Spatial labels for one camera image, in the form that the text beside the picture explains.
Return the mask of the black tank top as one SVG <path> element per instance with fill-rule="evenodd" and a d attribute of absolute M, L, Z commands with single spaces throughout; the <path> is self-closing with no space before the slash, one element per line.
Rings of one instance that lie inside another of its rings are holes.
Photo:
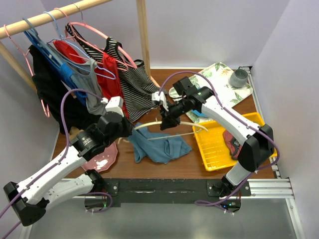
<path fill-rule="evenodd" d="M 65 134 L 61 120 L 60 105 L 64 95 L 67 93 L 66 87 L 61 81 L 61 77 L 49 66 L 48 60 L 33 45 L 29 47 L 29 53 L 33 58 L 32 80 L 37 89 L 37 95 L 49 106 L 50 114 L 59 123 L 61 134 Z M 71 127 L 85 130 L 93 123 L 97 123 L 102 114 L 91 114 L 87 107 L 79 100 L 68 95 L 64 103 L 64 117 L 67 130 Z"/>

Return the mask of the grey cup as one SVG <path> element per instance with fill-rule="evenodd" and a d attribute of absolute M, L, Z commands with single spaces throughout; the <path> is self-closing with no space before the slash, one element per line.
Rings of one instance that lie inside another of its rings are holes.
<path fill-rule="evenodd" d="M 235 88 L 242 88 L 246 84 L 247 79 L 248 73 L 246 72 L 246 70 L 237 69 L 232 73 L 229 79 L 229 84 Z"/>

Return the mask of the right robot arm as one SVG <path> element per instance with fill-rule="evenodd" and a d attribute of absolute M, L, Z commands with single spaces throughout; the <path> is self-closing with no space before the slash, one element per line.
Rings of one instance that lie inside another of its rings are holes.
<path fill-rule="evenodd" d="M 229 108 L 220 101 L 212 85 L 197 88 L 188 77 L 184 77 L 175 82 L 173 87 L 181 96 L 174 104 L 166 100 L 163 88 L 152 95 L 153 101 L 158 101 L 160 105 L 161 130 L 178 126 L 181 115 L 197 110 L 217 121 L 242 147 L 237 162 L 215 188 L 224 201 L 238 192 L 274 152 L 279 152 L 274 143 L 273 130 L 269 125 L 260 126 Z"/>

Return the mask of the red tank top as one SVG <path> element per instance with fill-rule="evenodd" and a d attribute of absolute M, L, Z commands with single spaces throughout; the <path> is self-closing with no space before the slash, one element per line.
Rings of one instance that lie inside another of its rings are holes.
<path fill-rule="evenodd" d="M 60 42 L 57 40 L 53 41 L 55 48 L 62 53 L 69 60 L 74 61 L 76 63 L 82 64 L 86 62 L 86 59 L 75 57 L 77 54 L 68 44 L 64 42 Z M 101 87 L 102 94 L 105 98 L 110 99 L 111 97 L 120 96 L 124 99 L 122 90 L 121 90 L 121 82 L 118 74 L 118 67 L 116 63 L 116 59 L 114 57 L 109 56 L 107 53 L 103 53 L 102 59 L 97 60 L 101 62 L 99 64 L 100 67 L 106 67 L 107 70 L 113 72 L 116 76 L 115 80 L 111 80 L 105 77 L 97 76 L 97 82 Z"/>

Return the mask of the pink dotted plate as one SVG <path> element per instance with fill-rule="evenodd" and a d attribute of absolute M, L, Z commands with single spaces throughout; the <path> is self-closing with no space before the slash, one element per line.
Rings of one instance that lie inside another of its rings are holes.
<path fill-rule="evenodd" d="M 105 148 L 104 151 L 94 156 L 90 161 L 82 165 L 82 169 L 85 171 L 94 169 L 98 173 L 108 170 L 117 159 L 118 149 L 115 142 L 109 147 Z"/>

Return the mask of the light blue hanger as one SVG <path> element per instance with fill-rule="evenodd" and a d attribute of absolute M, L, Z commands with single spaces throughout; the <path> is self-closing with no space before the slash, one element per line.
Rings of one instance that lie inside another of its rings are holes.
<path fill-rule="evenodd" d="M 77 53 L 77 54 L 74 55 L 75 57 L 89 60 L 89 56 L 84 51 L 82 51 L 77 45 L 67 41 L 66 37 L 63 36 L 63 34 L 61 33 L 61 31 L 60 31 L 60 29 L 58 27 L 58 23 L 57 23 L 56 18 L 51 13 L 49 13 L 47 11 L 44 11 L 43 13 L 48 14 L 53 19 L 53 22 L 55 23 L 56 32 L 57 32 L 57 34 L 59 36 L 59 38 L 54 38 L 51 41 L 49 41 L 49 43 L 53 42 L 54 40 L 57 40 L 57 41 L 60 41 L 60 42 L 64 42 L 65 44 L 70 45 L 70 47 Z M 78 55 L 78 52 L 75 50 L 75 48 L 78 51 L 80 51 L 83 55 L 85 55 L 86 57 L 82 57 L 82 56 Z M 109 71 L 109 70 L 107 70 L 107 69 L 105 69 L 103 67 L 100 67 L 100 66 L 97 66 L 97 68 L 101 69 L 101 70 L 105 70 L 107 73 L 109 73 L 111 75 L 110 77 L 109 76 L 105 76 L 105 75 L 100 75 L 100 76 L 103 76 L 103 77 L 111 79 L 111 80 L 115 80 L 116 76 L 115 76 L 115 74 L 113 72 L 111 72 L 111 71 Z"/>

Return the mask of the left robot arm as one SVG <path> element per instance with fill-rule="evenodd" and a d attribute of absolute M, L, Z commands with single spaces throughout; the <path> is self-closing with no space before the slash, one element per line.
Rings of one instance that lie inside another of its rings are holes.
<path fill-rule="evenodd" d="M 22 225 L 34 224 L 49 208 L 68 197 L 86 193 L 99 195 L 103 191 L 103 183 L 95 170 L 84 173 L 69 188 L 58 191 L 54 186 L 75 168 L 102 153 L 116 139 L 130 136 L 133 128 L 133 123 L 125 116 L 107 112 L 97 123 L 79 132 L 61 156 L 19 183 L 8 182 L 3 190 Z"/>

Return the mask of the grey blue hanger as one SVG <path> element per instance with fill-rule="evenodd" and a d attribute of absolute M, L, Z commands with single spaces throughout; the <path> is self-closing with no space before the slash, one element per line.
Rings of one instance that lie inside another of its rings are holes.
<path fill-rule="evenodd" d="M 42 41 L 38 36 L 38 32 L 35 27 L 26 19 L 22 18 L 29 26 L 30 29 L 26 30 L 24 34 L 30 40 L 33 46 L 35 46 L 40 53 L 49 61 L 49 63 L 59 71 L 61 66 L 63 65 L 63 59 L 56 53 L 56 51 L 46 42 Z"/>

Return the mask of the pink hanger with black top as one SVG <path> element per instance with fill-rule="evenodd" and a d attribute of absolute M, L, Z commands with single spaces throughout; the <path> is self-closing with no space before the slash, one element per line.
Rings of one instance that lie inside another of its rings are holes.
<path fill-rule="evenodd" d="M 24 52 L 20 47 L 19 45 L 12 39 L 12 37 L 10 36 L 7 28 L 6 28 L 6 24 L 3 25 L 4 27 L 4 30 L 6 32 L 6 35 L 7 37 L 11 40 L 11 42 L 15 45 L 15 47 L 17 48 L 17 50 L 23 55 L 23 57 L 25 58 L 25 61 L 27 63 L 27 66 L 28 66 L 28 69 L 30 71 L 30 74 L 31 76 L 34 76 L 34 72 L 31 68 L 31 65 L 30 65 L 30 62 L 29 62 L 29 59 L 27 57 L 28 53 L 29 53 L 29 50 L 27 52 Z M 40 99 L 40 102 L 42 104 L 42 108 L 43 108 L 43 111 L 44 111 L 44 114 L 47 118 L 50 117 L 50 111 L 49 111 L 49 106 L 47 104 L 44 103 L 43 99 Z"/>

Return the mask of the wooden clothes rack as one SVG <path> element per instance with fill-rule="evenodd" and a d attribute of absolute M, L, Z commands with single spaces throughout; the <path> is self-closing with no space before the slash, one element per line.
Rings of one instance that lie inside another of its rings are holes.
<path fill-rule="evenodd" d="M 4 39 L 7 37 L 12 37 L 13 35 L 19 34 L 30 29 L 32 26 L 38 27 L 50 23 L 54 20 L 58 20 L 64 17 L 69 17 L 78 12 L 82 12 L 84 10 L 102 5 L 107 3 L 106 0 L 82 0 L 75 4 L 66 5 L 59 9 L 54 9 L 50 12 L 45 12 L 40 15 L 31 17 L 29 19 L 30 24 L 28 24 L 25 20 L 15 22 L 9 25 L 4 25 L 0 29 L 0 38 Z M 137 10 L 138 10 L 138 20 L 139 20 L 139 31 L 140 31 L 140 39 L 141 46 L 143 52 L 143 61 L 145 64 L 146 73 L 149 78 L 153 81 L 155 85 L 157 82 L 151 76 L 150 69 L 150 56 L 149 56 L 149 40 L 148 40 L 148 27 L 147 27 L 147 16 L 146 16 L 146 2 L 144 0 L 136 1 Z M 29 74 L 25 71 L 25 69 L 18 63 L 15 57 L 11 54 L 7 48 L 1 44 L 0 45 L 0 54 L 4 57 L 4 59 L 15 69 L 15 71 L 28 83 L 28 85 L 36 91 L 36 87 L 29 76 Z"/>

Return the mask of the pink hanger with striped top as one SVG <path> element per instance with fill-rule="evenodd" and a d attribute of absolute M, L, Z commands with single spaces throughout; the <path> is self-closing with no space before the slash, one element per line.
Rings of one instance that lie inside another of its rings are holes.
<path fill-rule="evenodd" d="M 81 23 L 81 22 L 71 22 L 70 21 L 70 18 L 69 16 L 66 14 L 66 12 L 64 12 L 62 9 L 60 8 L 54 8 L 54 10 L 58 10 L 60 11 L 61 13 L 63 13 L 65 15 L 65 17 L 68 19 L 69 21 L 69 25 L 72 29 L 72 32 L 73 32 L 73 36 L 77 36 L 82 42 L 86 43 L 87 45 L 89 45 L 90 47 L 96 49 L 97 51 L 99 52 L 103 52 L 100 48 L 96 47 L 95 45 L 92 45 L 91 43 L 85 41 L 83 38 L 79 37 L 76 32 L 74 31 L 73 29 L 73 26 L 74 25 L 77 25 L 77 26 L 81 26 L 81 27 L 84 27 L 96 34 L 98 34 L 99 36 L 103 37 L 105 40 L 107 40 L 109 37 L 107 35 L 105 35 L 104 33 L 102 33 L 101 31 L 93 28 L 92 26 L 89 26 L 85 23 Z M 122 61 L 119 61 L 121 64 L 127 66 L 127 67 L 131 67 L 131 68 L 134 68 L 136 69 L 137 68 L 137 65 L 135 64 L 135 62 L 133 61 L 133 59 L 130 57 L 130 55 L 121 47 L 121 46 L 118 46 L 117 47 L 118 51 L 120 51 L 122 53 L 122 55 L 129 61 L 129 64 L 127 63 L 127 61 L 124 59 L 124 57 L 122 57 Z"/>

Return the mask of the maroon tank top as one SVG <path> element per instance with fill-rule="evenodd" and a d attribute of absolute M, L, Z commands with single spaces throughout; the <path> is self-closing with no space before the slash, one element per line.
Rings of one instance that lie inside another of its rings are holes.
<path fill-rule="evenodd" d="M 224 142 L 230 151 L 231 158 L 237 160 L 242 145 L 240 145 L 239 141 L 229 131 L 225 130 L 222 135 Z"/>

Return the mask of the royal blue tank top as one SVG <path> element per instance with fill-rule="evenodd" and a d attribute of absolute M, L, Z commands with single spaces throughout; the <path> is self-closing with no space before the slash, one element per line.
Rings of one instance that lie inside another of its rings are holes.
<path fill-rule="evenodd" d="M 27 30 L 24 34 L 32 44 L 30 46 L 30 54 L 34 59 L 34 64 L 39 60 L 44 61 L 45 67 L 55 73 L 60 81 L 70 89 L 83 89 L 78 75 L 63 58 L 64 55 L 60 55 L 49 43 L 41 40 L 33 30 Z"/>

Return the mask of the cream hanger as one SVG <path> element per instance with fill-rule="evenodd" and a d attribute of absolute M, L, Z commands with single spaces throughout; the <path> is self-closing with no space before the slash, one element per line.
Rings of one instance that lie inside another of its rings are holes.
<path fill-rule="evenodd" d="M 143 128 L 143 127 L 148 127 L 148 126 L 151 126 L 151 125 L 160 125 L 161 123 L 162 123 L 162 121 L 149 122 L 149 123 L 145 123 L 145 124 L 142 124 L 140 126 L 137 126 L 134 129 L 137 130 L 137 129 L 140 129 L 140 128 Z M 209 132 L 209 130 L 206 127 L 204 127 L 204 126 L 202 126 L 200 124 L 193 123 L 193 122 L 181 121 L 180 124 L 181 125 L 187 125 L 187 126 L 194 126 L 195 128 L 199 128 L 199 129 L 196 130 L 195 132 L 177 134 L 177 135 L 169 135 L 169 136 L 161 136 L 161 137 L 154 137 L 154 138 L 149 138 L 149 140 L 158 140 L 158 139 L 172 138 L 172 137 L 177 137 L 177 136 L 190 135 L 190 134 L 198 133 L 198 132 L 200 132 L 202 130 L 204 130 L 206 132 Z"/>

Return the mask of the floral serving tray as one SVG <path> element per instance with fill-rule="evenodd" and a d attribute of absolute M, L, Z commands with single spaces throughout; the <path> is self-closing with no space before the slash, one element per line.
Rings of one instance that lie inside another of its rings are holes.
<path fill-rule="evenodd" d="M 253 93 L 253 88 L 248 84 L 248 82 L 246 82 L 242 88 L 235 88 L 229 84 L 229 79 L 233 72 L 234 71 L 231 70 L 231 68 L 222 62 L 214 63 L 199 72 L 199 74 L 205 76 L 213 84 L 216 92 L 218 93 L 219 99 L 221 101 L 225 101 L 230 107 L 237 105 Z M 207 81 L 201 76 L 192 75 L 189 79 L 198 89 L 203 86 L 210 88 Z M 172 87 L 168 93 L 174 101 L 180 99 L 180 95 L 176 92 L 174 87 Z M 202 123 L 212 120 L 209 117 L 198 117 L 192 111 L 187 112 L 186 115 L 193 123 Z"/>

